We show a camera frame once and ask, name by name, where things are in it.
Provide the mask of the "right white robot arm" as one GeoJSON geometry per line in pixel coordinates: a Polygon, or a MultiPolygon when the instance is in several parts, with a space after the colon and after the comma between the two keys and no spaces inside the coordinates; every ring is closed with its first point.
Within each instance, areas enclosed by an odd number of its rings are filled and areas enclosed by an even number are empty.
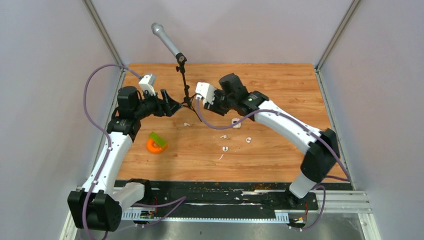
{"type": "Polygon", "coordinates": [[[259,91],[248,91],[240,78],[230,73],[219,80],[220,88],[198,82],[195,93],[199,106],[224,116],[236,111],[241,121],[250,119],[280,134],[303,154],[300,173],[290,184],[285,195],[286,204],[298,209],[306,201],[307,193],[324,180],[340,161],[337,135],[332,129],[320,130],[310,126],[282,108],[259,91]]]}

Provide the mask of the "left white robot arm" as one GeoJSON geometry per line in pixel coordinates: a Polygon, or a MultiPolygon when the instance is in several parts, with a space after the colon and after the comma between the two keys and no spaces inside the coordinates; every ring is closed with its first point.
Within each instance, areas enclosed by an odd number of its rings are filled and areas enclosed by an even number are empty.
{"type": "Polygon", "coordinates": [[[93,171],[82,188],[71,191],[67,203],[78,229],[114,232],[122,214],[134,204],[149,206],[153,201],[151,183],[146,179],[130,179],[114,192],[123,160],[141,128],[141,120],[149,117],[171,117],[182,108],[165,89],[161,98],[148,90],[134,86],[122,87],[117,95],[117,107],[107,128],[105,144],[93,171]]]}

